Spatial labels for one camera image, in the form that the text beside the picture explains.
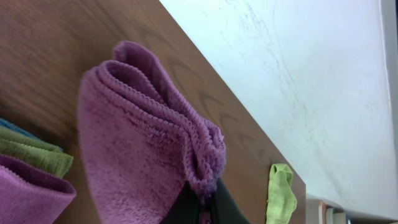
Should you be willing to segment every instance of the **wooden surface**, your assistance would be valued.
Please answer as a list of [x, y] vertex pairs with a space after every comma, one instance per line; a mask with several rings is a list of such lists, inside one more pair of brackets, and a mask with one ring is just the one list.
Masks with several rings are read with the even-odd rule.
[[[286, 162], [160, 2], [17, 0], [0, 2], [0, 116], [75, 156], [66, 176], [78, 196], [56, 223], [99, 223], [77, 143], [76, 99], [82, 73], [111, 57], [120, 40], [157, 54], [177, 88], [225, 135], [223, 180], [251, 223], [264, 223], [271, 164]], [[305, 223], [305, 184], [295, 174]]]

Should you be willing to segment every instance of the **wood grain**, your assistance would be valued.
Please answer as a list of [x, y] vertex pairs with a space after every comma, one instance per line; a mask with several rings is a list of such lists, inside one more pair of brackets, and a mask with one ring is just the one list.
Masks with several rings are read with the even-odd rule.
[[[0, 116], [75, 156], [67, 179], [77, 198], [56, 223], [99, 223], [87, 190], [76, 133], [82, 73], [111, 57], [120, 40], [157, 54], [177, 88], [225, 135], [223, 180], [251, 223], [264, 223], [271, 164], [287, 161], [160, 2], [16, 0], [0, 2]], [[295, 174], [305, 223], [305, 184]]]

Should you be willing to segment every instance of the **olive green towel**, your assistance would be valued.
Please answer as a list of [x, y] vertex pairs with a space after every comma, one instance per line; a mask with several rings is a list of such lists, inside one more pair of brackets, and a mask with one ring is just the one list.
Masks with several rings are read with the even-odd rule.
[[29, 138], [0, 126], [0, 154], [20, 159], [42, 171], [63, 177], [73, 162], [58, 146]]
[[273, 164], [269, 172], [267, 224], [288, 224], [297, 206], [292, 192], [293, 172], [286, 164]]

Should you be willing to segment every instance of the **wooden table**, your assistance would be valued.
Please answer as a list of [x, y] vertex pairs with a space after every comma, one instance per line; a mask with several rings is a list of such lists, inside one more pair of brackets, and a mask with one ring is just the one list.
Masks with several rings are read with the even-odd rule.
[[[264, 223], [271, 164], [286, 160], [160, 2], [132, 0], [0, 1], [0, 116], [75, 157], [66, 176], [78, 196], [56, 223], [99, 223], [86, 186], [76, 134], [82, 73], [133, 40], [160, 58], [177, 88], [225, 135], [223, 180], [251, 223]], [[305, 223], [305, 184], [295, 174]]]

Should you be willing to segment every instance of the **white surface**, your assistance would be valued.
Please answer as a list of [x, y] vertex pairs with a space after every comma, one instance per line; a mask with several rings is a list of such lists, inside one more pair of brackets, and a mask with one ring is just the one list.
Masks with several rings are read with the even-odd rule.
[[398, 218], [379, 1], [161, 2], [308, 194]]

